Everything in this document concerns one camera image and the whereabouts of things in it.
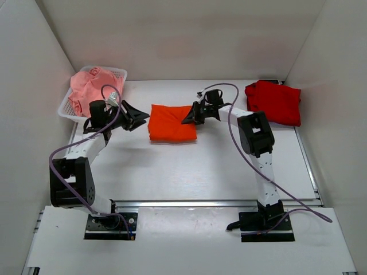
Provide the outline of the orange t shirt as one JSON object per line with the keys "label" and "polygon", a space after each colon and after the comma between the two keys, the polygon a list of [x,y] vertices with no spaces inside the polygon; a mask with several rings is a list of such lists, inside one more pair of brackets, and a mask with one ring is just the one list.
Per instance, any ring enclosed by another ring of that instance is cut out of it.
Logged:
{"label": "orange t shirt", "polygon": [[191,110],[191,106],[170,107],[151,105],[148,123],[149,137],[156,143],[186,143],[197,139],[196,126],[193,123],[182,124]]}

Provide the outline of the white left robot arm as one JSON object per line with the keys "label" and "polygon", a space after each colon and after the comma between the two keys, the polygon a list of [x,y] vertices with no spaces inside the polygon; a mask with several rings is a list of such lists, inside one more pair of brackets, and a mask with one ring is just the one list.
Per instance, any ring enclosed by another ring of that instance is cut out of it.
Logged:
{"label": "white left robot arm", "polygon": [[89,117],[83,125],[83,139],[71,145],[70,152],[50,164],[50,200],[53,206],[77,208],[94,216],[107,228],[120,221],[116,204],[112,199],[97,194],[91,164],[103,150],[112,130],[122,128],[133,131],[146,123],[149,114],[122,101],[120,105],[107,107],[104,100],[89,104]]}

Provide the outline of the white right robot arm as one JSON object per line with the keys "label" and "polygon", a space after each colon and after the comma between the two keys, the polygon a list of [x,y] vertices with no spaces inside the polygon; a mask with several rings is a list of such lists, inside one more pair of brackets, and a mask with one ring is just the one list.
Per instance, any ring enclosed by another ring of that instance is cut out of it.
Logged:
{"label": "white right robot arm", "polygon": [[198,92],[198,100],[183,119],[182,124],[204,124],[213,117],[229,123],[239,130],[240,144],[253,166],[257,182],[257,224],[263,229],[271,229],[284,211],[276,186],[272,168],[272,151],[275,139],[264,112],[245,111],[232,107],[222,99],[222,91],[212,89]]}

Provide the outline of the pink t shirt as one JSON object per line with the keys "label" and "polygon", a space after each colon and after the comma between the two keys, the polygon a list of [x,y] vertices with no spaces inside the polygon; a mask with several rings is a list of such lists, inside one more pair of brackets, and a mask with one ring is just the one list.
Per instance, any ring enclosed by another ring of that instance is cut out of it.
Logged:
{"label": "pink t shirt", "polygon": [[87,71],[79,71],[71,77],[71,94],[68,102],[76,116],[90,117],[89,104],[95,100],[102,100],[101,88],[110,84],[122,94],[124,80],[122,76],[115,76],[110,70],[94,66]]}

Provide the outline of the white plastic basket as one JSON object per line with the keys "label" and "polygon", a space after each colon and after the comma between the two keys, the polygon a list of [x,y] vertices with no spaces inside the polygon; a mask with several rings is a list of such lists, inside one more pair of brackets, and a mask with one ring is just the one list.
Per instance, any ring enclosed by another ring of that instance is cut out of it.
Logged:
{"label": "white plastic basket", "polygon": [[[85,66],[85,67],[81,68],[80,71],[87,71],[88,69],[91,69],[92,67],[94,67],[94,66]],[[125,80],[127,78],[127,71],[126,70],[119,69],[119,68],[113,68],[113,67],[105,67],[105,66],[100,66],[100,67],[110,70],[117,77],[122,76],[123,80],[124,80],[124,83],[125,83]],[[66,93],[62,103],[60,104],[60,106],[58,108],[58,114],[61,117],[71,119],[74,122],[83,123],[88,119],[88,117],[76,116],[75,115],[75,113],[73,111],[73,108],[71,107],[70,103],[68,102],[68,96],[71,94],[71,91],[72,91],[72,89],[70,87],[68,92]],[[114,90],[111,87],[106,87],[103,92],[101,91],[101,95],[103,96],[103,99],[107,99],[109,97],[110,93],[113,92],[113,91]]]}

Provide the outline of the red folded t shirt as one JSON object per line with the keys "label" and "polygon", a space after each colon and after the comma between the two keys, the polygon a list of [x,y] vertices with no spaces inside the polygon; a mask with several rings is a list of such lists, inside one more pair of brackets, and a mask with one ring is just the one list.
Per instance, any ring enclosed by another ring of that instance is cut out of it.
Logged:
{"label": "red folded t shirt", "polygon": [[244,92],[249,111],[264,112],[270,122],[293,127],[301,125],[300,89],[259,80],[246,86]]}

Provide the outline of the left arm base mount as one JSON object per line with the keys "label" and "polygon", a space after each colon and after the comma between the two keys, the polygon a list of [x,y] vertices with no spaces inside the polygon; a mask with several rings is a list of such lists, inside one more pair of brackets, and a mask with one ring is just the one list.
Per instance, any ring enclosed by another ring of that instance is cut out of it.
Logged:
{"label": "left arm base mount", "polygon": [[123,207],[118,202],[114,202],[112,206],[112,209],[119,213],[118,216],[88,216],[84,239],[106,241],[134,241],[136,239],[138,209]]}

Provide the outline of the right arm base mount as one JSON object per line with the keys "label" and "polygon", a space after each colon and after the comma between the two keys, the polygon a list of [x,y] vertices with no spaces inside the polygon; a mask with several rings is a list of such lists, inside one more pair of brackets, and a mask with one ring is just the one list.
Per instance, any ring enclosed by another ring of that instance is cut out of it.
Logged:
{"label": "right arm base mount", "polygon": [[294,242],[295,236],[283,203],[263,206],[257,211],[239,213],[239,220],[230,223],[226,231],[239,229],[242,242]]}

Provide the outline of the aluminium table rail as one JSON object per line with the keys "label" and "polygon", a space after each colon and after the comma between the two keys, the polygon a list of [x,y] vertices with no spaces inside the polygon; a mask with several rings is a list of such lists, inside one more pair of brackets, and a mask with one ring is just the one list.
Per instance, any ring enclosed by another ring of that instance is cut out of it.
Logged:
{"label": "aluminium table rail", "polygon": [[256,201],[116,201],[118,207],[256,207]]}

